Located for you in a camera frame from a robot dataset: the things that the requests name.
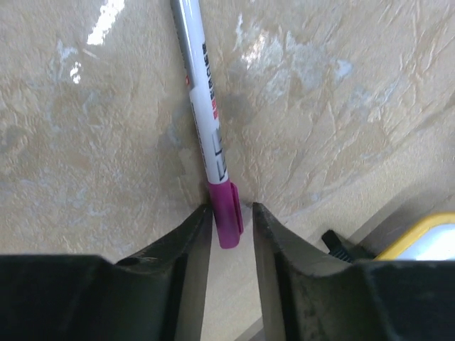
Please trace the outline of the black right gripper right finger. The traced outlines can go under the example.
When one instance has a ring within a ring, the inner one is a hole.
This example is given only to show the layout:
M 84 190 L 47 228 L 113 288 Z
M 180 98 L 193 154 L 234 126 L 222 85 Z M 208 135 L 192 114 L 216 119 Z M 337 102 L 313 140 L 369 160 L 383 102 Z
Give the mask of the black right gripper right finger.
M 266 340 L 358 340 L 356 265 L 308 243 L 261 203 L 252 220 Z

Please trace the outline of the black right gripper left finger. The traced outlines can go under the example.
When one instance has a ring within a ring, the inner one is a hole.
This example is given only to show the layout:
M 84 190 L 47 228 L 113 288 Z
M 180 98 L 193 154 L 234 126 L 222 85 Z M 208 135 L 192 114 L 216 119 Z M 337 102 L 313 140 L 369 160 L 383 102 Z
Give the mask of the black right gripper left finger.
M 117 262 L 125 340 L 199 340 L 205 308 L 213 210 L 201 205 L 179 226 Z

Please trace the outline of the magenta marker cap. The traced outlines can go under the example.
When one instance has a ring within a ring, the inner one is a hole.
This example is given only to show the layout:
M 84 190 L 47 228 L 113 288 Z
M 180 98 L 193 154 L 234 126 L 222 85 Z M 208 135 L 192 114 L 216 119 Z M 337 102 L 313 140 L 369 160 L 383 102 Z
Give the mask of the magenta marker cap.
M 222 249 L 235 248 L 244 231 L 237 187 L 230 180 L 208 184 L 218 239 Z

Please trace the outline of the yellow framed whiteboard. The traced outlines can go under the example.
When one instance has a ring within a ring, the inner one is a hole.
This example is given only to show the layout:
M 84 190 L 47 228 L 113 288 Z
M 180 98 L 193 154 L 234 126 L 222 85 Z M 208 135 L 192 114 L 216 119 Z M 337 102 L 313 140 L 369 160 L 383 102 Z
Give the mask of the yellow framed whiteboard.
M 376 261 L 453 261 L 454 212 L 425 217 L 381 252 Z

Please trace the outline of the white marker pen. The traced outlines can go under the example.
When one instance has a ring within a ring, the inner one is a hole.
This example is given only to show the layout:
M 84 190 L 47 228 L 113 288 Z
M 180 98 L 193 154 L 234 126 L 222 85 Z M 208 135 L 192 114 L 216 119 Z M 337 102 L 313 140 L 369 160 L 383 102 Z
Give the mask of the white marker pen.
M 198 1 L 172 1 L 171 10 L 207 180 L 210 187 L 220 187 L 229 176 L 200 5 Z

